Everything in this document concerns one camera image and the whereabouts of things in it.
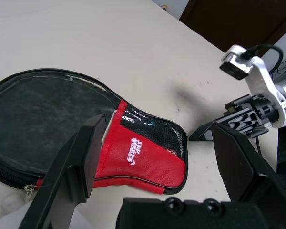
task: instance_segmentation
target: white table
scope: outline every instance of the white table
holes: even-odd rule
[[[188,134],[222,116],[227,102],[249,93],[245,81],[219,70],[222,56],[150,0],[0,1],[0,80],[36,68],[83,73],[134,106],[178,123]],[[275,129],[261,137],[272,167],[276,139]],[[213,143],[189,142],[188,151],[188,180],[176,196],[229,200]],[[0,204],[17,191],[0,183]],[[123,197],[168,196],[105,187],[94,189],[78,210],[96,229],[113,229]]]

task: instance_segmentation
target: dark brown door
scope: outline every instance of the dark brown door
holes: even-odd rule
[[[190,0],[180,18],[224,52],[268,41],[285,20],[286,0]]]

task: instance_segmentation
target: robotic arm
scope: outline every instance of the robotic arm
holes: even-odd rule
[[[251,95],[245,95],[225,105],[224,116],[199,127],[190,140],[212,140],[210,126],[222,123],[254,138],[267,133],[270,127],[286,126],[286,82],[275,85],[264,61],[256,50],[233,45],[222,58],[220,69],[232,77],[245,78]]]

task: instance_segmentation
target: white cloth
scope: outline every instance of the white cloth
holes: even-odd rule
[[[22,206],[17,211],[3,216],[0,219],[0,229],[14,229],[18,228],[24,218],[26,212],[31,205],[31,201]],[[78,212],[74,210],[69,229],[93,229],[90,223]]]

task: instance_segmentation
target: black mount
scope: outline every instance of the black mount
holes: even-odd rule
[[[69,228],[75,207],[90,197],[105,129],[105,115],[88,119],[59,151],[20,229]]]
[[[190,141],[212,141],[211,125],[221,123],[250,138],[268,132],[272,123],[278,120],[278,111],[262,95],[245,95],[225,105],[224,116],[200,126],[190,137]]]

